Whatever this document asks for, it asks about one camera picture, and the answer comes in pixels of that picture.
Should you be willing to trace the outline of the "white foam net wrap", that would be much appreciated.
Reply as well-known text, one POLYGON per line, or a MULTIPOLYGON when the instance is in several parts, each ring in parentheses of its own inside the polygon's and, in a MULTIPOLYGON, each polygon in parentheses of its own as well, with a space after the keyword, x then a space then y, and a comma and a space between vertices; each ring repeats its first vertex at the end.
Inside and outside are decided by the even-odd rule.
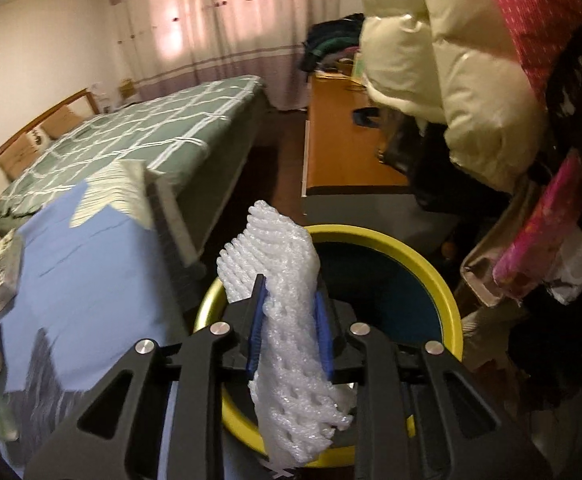
POLYGON ((319 258, 311 236, 259 200, 247 226, 216 260, 229 301, 247 299, 265 278, 261 352, 249 382, 270 463, 304 466, 353 422, 354 391, 334 385, 320 362, 315 305, 319 258))

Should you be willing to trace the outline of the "yellow rimmed blue trash bin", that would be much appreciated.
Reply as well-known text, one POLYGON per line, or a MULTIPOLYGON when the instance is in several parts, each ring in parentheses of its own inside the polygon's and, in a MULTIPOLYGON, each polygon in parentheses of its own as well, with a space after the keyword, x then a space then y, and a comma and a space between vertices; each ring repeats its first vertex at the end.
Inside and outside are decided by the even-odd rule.
MULTIPOLYGON (((381 330, 398 344, 421 346, 438 340, 462 358, 462 328, 454 295, 444 279, 419 252, 400 240, 360 226, 307 226, 319 255, 320 272, 329 296, 350 304, 357 320, 381 330)), ((228 309, 221 280, 215 278, 202 300, 193 330, 219 321, 228 309)), ((221 416, 225 428, 264 457, 265 448, 255 421, 245 379, 225 382, 221 416)), ((354 465, 351 445, 334 445, 308 468, 354 465)))

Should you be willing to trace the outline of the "blue star patterned cloth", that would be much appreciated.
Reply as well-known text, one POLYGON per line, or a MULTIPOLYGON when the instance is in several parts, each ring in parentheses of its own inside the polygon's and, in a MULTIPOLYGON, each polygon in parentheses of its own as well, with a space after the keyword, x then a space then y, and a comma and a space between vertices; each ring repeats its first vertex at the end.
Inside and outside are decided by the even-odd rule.
POLYGON ((18 437, 0 479, 219 479, 228 325, 186 330, 152 220, 81 224, 76 185, 26 222, 0 312, 0 398, 18 437))

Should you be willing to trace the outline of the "green checked bed quilt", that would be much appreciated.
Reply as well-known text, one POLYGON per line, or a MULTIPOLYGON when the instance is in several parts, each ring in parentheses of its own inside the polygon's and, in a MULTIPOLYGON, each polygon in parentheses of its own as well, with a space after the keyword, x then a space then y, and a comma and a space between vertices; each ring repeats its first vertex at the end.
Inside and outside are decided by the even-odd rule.
POLYGON ((242 114, 265 101, 261 77, 205 82, 90 117, 52 144, 0 194, 0 218, 32 216, 96 171, 139 160, 178 191, 216 152, 239 138, 242 114))

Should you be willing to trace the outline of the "wooden long desk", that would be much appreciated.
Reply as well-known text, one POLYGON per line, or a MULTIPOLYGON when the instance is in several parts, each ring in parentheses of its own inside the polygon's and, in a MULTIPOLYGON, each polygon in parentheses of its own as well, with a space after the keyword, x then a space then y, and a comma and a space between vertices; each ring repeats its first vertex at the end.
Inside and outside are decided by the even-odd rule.
POLYGON ((409 182, 377 156, 381 132, 355 124, 353 111, 370 104, 347 79, 308 81, 303 195, 408 194, 409 182))

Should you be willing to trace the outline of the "pink floral garment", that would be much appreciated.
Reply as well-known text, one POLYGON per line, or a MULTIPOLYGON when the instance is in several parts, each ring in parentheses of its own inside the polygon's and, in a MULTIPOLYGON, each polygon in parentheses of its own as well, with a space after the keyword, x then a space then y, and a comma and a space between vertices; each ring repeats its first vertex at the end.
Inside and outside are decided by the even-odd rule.
POLYGON ((581 215, 582 158, 571 150, 495 264, 492 278, 497 287, 507 297, 521 300, 544 281, 581 215))

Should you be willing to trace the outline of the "small cardboard box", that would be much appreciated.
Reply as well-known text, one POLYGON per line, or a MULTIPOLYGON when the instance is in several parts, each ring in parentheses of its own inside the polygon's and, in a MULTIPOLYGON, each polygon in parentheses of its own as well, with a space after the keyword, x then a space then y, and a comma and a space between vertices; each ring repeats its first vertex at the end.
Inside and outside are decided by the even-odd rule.
POLYGON ((136 96, 137 94, 134 81, 132 81, 131 79, 123 79, 118 85, 118 91, 123 101, 131 99, 133 96, 136 96))

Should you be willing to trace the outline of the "white patterned carton box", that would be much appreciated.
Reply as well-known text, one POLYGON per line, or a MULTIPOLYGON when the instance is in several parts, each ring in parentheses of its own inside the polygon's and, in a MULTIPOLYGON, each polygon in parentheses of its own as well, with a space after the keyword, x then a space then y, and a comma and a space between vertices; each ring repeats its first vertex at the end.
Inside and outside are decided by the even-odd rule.
POLYGON ((16 230, 0 239, 0 311, 17 295, 23 240, 16 230))

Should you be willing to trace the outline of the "dark clothes pile on desk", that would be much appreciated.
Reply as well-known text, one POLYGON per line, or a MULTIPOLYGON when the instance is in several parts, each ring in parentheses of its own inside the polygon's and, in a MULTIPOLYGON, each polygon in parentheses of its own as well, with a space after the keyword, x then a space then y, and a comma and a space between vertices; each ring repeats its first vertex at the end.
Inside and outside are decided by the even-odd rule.
POLYGON ((299 70, 310 74, 327 55, 358 48, 364 20, 364 14, 354 13, 313 25, 303 41, 299 70))

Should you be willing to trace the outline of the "right tan pillow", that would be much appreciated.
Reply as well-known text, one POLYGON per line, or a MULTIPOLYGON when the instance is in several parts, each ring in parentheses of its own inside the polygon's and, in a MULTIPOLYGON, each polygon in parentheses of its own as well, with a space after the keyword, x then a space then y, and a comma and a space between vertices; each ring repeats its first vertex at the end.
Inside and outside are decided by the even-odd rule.
POLYGON ((61 136, 82 125, 85 118, 76 114, 67 105, 61 106, 41 122, 41 128, 50 139, 58 140, 61 136))

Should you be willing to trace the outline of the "tan pillow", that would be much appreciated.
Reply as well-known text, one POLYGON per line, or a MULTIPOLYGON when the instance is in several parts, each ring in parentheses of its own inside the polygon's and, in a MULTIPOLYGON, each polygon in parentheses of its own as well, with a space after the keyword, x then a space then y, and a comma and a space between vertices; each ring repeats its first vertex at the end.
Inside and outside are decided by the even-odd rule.
POLYGON ((20 136, 0 155, 0 169, 6 177, 14 181, 40 156, 36 146, 27 136, 20 136))
POLYGON ((41 122, 41 128, 50 139, 58 140, 61 136, 82 125, 85 118, 76 114, 67 105, 61 106, 41 122))

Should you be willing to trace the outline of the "left tan pillow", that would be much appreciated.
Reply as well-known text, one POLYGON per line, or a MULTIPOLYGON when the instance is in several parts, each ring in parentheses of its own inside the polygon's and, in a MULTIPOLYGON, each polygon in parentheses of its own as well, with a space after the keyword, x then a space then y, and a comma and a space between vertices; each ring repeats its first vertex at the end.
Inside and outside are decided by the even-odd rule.
POLYGON ((20 136, 0 155, 0 169, 6 177, 14 181, 40 156, 36 146, 27 136, 20 136))

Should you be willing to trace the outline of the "pink window curtain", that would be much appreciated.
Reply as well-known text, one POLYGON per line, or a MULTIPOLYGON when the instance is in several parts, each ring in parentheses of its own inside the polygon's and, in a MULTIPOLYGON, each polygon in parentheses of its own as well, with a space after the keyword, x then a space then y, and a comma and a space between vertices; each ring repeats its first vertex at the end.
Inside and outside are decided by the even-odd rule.
POLYGON ((263 79, 277 110, 308 103, 300 69, 312 26, 359 0, 108 0, 124 75, 146 100, 242 75, 263 79))

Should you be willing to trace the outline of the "cream puffer jacket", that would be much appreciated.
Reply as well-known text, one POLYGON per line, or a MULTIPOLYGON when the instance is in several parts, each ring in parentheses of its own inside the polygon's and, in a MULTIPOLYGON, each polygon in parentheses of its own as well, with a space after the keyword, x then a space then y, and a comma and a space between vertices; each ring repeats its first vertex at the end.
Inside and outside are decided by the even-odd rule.
POLYGON ((442 124, 451 162, 511 193, 539 150, 546 114, 495 0, 361 0, 372 101, 442 124))

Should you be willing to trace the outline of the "red dotted garment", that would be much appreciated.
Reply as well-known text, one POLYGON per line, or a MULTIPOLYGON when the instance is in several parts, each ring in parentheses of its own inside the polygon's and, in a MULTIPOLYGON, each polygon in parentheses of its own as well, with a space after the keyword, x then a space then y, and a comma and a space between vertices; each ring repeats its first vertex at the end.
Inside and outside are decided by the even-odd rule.
POLYGON ((495 1, 534 95, 545 104, 556 60, 582 26, 582 0, 495 1))

